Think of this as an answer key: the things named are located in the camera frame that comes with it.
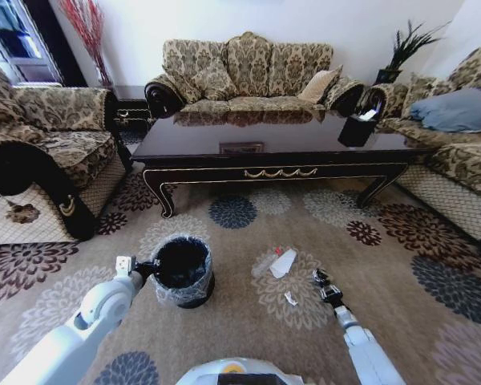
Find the trash can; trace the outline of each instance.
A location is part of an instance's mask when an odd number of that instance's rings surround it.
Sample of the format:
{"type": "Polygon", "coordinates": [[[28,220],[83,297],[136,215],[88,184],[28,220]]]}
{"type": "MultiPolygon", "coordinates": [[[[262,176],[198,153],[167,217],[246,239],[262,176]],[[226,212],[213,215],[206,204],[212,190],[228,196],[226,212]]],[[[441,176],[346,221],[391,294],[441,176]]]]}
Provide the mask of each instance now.
{"type": "Polygon", "coordinates": [[[159,266],[152,283],[160,302],[193,309],[212,295],[215,285],[212,256],[201,239],[191,235],[165,238],[154,248],[151,260],[159,266]]]}

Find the coffee table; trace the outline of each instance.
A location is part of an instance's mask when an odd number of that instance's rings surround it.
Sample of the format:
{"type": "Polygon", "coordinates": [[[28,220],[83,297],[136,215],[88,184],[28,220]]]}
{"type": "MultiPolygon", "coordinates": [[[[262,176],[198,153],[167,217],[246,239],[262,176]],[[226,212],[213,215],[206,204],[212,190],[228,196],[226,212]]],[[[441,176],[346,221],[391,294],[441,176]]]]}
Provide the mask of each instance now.
{"type": "Polygon", "coordinates": [[[345,122],[316,111],[178,112],[155,122],[132,159],[145,164],[144,181],[169,218],[168,184],[375,178],[358,197],[362,208],[437,149],[398,133],[342,131],[345,122]]]}

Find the tissue box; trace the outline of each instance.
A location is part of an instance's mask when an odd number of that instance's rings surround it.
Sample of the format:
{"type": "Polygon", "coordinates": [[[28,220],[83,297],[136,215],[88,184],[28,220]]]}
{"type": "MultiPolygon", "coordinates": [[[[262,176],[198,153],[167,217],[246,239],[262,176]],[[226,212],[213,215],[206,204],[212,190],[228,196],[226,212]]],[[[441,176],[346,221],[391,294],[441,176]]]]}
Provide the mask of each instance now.
{"type": "Polygon", "coordinates": [[[377,122],[375,119],[360,120],[358,115],[348,116],[338,141],[346,147],[363,147],[374,132],[377,122]]]}

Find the blue cloth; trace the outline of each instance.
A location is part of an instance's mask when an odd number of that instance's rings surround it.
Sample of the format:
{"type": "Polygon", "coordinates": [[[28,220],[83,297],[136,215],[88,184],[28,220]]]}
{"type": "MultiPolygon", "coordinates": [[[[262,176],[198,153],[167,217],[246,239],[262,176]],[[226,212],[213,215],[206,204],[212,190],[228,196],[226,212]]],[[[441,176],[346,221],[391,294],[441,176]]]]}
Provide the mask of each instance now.
{"type": "Polygon", "coordinates": [[[481,132],[481,90],[464,88],[411,105],[412,118],[444,132],[481,132]]]}

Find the white paper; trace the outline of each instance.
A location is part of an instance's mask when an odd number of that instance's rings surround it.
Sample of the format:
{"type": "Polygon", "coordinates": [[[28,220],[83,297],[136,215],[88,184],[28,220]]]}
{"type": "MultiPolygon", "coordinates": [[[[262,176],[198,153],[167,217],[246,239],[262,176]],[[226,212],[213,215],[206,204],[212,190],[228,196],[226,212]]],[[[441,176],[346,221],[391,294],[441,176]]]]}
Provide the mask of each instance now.
{"type": "Polygon", "coordinates": [[[275,278],[281,278],[286,275],[290,271],[290,267],[294,263],[296,255],[296,251],[292,249],[285,251],[283,255],[269,267],[273,276],[275,278]]]}
{"type": "Polygon", "coordinates": [[[374,115],[376,115],[376,111],[370,110],[370,111],[366,112],[365,114],[360,115],[360,120],[365,120],[365,121],[371,120],[374,117],[374,115]]]}
{"type": "Polygon", "coordinates": [[[292,298],[292,293],[290,291],[285,292],[283,295],[285,295],[285,298],[287,298],[287,302],[291,304],[292,306],[297,305],[297,301],[292,298]]]}

